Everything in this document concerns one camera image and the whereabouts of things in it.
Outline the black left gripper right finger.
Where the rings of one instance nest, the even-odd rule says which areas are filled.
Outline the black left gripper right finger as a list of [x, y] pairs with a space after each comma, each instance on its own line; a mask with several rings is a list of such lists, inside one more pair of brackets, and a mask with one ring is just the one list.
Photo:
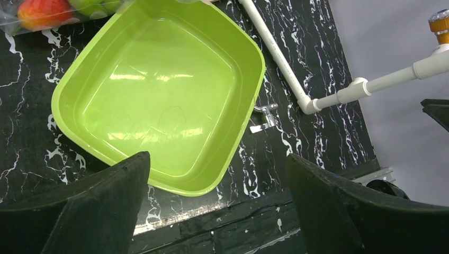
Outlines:
[[308, 253], [448, 253], [448, 207], [365, 187], [291, 154], [286, 178]]

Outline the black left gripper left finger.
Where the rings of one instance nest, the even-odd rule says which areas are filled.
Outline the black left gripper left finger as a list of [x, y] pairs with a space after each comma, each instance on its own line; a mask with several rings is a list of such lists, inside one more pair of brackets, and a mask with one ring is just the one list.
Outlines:
[[150, 173], [141, 151], [79, 181], [1, 205], [1, 253], [127, 253]]

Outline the clear zip top bag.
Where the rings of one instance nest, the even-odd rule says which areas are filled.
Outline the clear zip top bag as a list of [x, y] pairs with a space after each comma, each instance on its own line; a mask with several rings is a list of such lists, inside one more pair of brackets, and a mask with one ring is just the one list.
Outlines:
[[120, 35], [141, 35], [158, 19], [212, 21], [212, 1], [1, 1], [1, 31], [7, 35], [57, 29], [108, 18]]

